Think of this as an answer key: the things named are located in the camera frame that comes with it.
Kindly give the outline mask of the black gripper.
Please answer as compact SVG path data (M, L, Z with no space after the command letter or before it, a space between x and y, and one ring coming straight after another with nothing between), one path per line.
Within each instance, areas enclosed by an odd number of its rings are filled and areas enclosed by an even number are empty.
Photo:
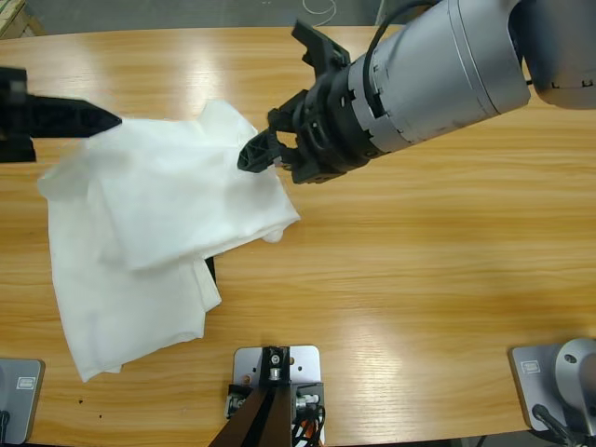
M1 68L1 162L33 163L33 138L89 138L122 123L79 99L29 95L24 69Z
M279 158L277 131L296 135L294 153L282 157L296 184L325 183L367 165L382 152L372 144L370 132L361 128L354 100L347 69L321 76L310 90L299 91L268 112L269 130L244 145L237 168L260 173L273 165Z

